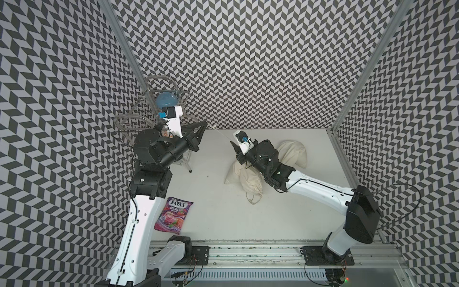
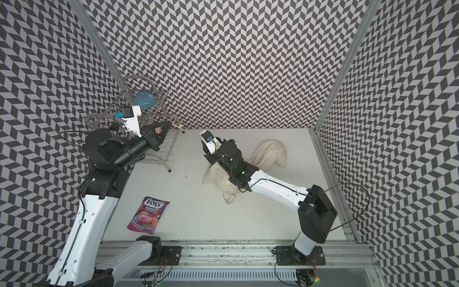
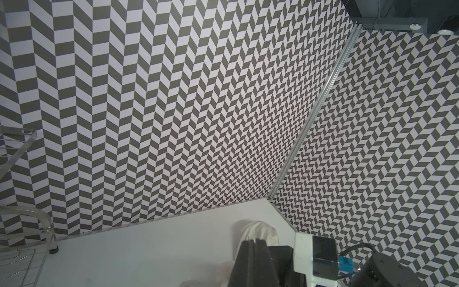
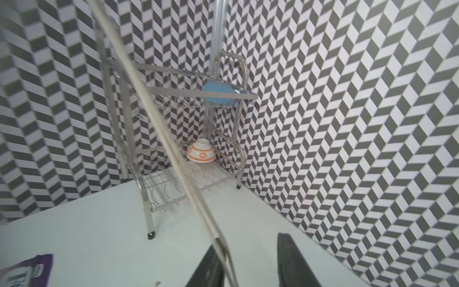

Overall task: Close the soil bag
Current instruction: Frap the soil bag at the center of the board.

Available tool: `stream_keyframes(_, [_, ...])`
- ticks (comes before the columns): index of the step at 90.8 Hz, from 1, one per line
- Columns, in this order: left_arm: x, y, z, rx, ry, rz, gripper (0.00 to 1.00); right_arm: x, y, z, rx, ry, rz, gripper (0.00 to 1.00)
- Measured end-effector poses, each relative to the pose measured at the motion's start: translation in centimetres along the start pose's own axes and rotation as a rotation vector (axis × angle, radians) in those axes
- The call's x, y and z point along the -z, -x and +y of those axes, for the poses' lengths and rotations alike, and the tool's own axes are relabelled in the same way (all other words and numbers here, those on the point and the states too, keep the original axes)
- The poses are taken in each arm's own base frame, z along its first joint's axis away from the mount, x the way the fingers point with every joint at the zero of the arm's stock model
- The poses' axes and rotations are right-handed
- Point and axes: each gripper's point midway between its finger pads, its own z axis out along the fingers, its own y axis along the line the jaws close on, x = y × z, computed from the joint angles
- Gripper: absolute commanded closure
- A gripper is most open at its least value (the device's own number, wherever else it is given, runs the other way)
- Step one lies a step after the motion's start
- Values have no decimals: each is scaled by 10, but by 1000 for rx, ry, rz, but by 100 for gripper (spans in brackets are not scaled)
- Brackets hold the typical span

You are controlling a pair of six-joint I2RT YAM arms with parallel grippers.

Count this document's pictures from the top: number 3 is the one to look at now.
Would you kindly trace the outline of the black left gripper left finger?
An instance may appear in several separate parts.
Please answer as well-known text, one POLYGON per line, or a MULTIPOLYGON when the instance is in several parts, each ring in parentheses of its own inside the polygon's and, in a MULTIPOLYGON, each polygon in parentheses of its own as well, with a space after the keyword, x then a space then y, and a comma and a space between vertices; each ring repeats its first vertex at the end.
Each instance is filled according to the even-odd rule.
POLYGON ((255 241, 246 240, 240 245, 233 271, 229 279, 229 287, 252 287, 255 274, 255 241))

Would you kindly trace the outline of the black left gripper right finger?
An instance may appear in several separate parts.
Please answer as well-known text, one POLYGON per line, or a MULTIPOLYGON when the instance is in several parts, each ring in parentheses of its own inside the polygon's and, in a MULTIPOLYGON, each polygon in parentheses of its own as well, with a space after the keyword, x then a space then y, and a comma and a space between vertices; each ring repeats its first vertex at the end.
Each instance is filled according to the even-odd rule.
POLYGON ((255 241, 253 285, 255 287, 279 287, 276 269, 265 240, 255 241))

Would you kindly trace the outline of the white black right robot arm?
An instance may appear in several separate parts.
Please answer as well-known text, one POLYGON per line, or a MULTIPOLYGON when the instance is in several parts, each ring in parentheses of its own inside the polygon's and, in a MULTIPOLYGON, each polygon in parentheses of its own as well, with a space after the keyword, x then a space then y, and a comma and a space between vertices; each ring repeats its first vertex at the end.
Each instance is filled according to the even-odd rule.
MULTIPOLYGON (((358 271, 341 271, 336 286, 347 283, 349 287, 425 287, 426 284, 409 267, 394 258, 377 252, 374 245, 360 243, 339 253, 339 266, 349 268, 348 254, 352 251, 368 248, 371 257, 358 271)), ((290 246, 270 246, 270 258, 277 272, 282 287, 316 287, 316 283, 307 283, 306 275, 293 270, 293 248, 290 246)))

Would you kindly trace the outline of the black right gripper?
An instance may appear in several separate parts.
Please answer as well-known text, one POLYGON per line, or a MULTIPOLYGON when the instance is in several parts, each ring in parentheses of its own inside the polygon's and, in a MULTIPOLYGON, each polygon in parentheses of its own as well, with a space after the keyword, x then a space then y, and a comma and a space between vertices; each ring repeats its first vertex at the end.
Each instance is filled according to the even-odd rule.
POLYGON ((306 287, 306 276, 294 271, 294 249, 290 246, 269 246, 271 262, 281 287, 306 287))

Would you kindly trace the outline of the cream cloth soil bag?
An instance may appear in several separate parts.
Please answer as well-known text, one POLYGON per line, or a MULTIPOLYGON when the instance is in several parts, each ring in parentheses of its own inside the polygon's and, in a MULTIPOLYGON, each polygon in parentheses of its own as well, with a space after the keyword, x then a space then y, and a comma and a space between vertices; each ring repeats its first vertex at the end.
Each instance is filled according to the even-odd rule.
POLYGON ((233 261, 228 261, 223 264, 220 274, 218 275, 217 284, 219 287, 228 287, 231 272, 233 271, 234 263, 243 241, 257 239, 265 240, 267 246, 277 246, 279 244, 279 235, 277 230, 264 221, 252 221, 246 224, 241 230, 240 240, 237 246, 237 252, 233 261))

